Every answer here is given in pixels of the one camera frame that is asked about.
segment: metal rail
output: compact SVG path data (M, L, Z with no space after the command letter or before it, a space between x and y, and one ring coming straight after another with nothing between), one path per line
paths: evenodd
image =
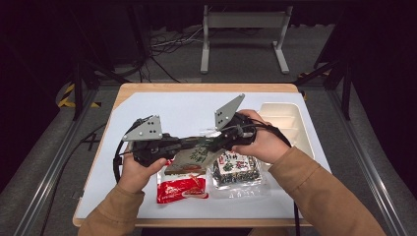
M83 104L84 110L81 112L79 118L70 125L70 128L65 135L62 145L58 149L54 159L52 160L48 170L45 173L42 181L37 188L36 193L30 205L28 206L25 215L23 216L21 222L19 223L18 228L15 231L15 236L29 235L31 228L33 227L46 199L49 196L51 189L53 188L58 174L65 164L66 157L69 153L69 148L71 146L72 140L76 135L80 125L83 122L83 119L86 117L89 105L93 102L97 90L89 90L86 94L86 100Z
M356 138L357 135L353 125L349 121L346 121L344 118L344 115L340 109L341 101L339 96L337 95L335 90L328 90L327 93L334 107L334 110L338 115L338 118L342 121L345 132L349 136L352 145L355 147L357 153L355 155L356 160L358 161L362 169L362 172L364 173L365 178L368 181L371 191L374 194L374 197L381 209L381 212L383 213L383 216L387 222L391 234L398 236L408 235L408 232L402 225L401 220L399 219L398 214L396 213L392 199L390 198L386 186L384 185L383 180L378 174L378 171L375 168L374 163L371 160L371 157L364 150L364 148L361 146L360 142Z

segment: person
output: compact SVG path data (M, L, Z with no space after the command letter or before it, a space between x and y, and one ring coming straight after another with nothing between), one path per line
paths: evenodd
M265 122L254 110L239 112ZM321 235L385 235L371 213L339 180L313 158L297 147L287 146L266 129L259 128L252 144L234 146L232 150L271 163L270 174ZM145 168L133 156L126 154L119 183L86 218L79 235L124 235L132 232L144 200L142 188L165 161L162 158Z

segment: red package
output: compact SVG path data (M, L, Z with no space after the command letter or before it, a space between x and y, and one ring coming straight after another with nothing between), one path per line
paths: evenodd
M157 173L156 202L168 204L187 198L206 199L206 173L165 175L166 166Z

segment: sleeve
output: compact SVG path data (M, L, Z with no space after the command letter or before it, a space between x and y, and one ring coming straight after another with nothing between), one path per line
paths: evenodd
M352 192L297 147L269 172L321 235L386 235Z
M129 193L118 185L89 214L80 227L82 235L127 235L135 229L139 207L145 193Z

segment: person's left hand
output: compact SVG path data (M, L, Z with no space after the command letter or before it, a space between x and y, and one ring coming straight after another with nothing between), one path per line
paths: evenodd
M158 172L165 163L166 159L161 158L149 167L144 167L135 161L131 153L126 153L123 158L123 170L118 185L130 193L139 193L148 183L150 176Z

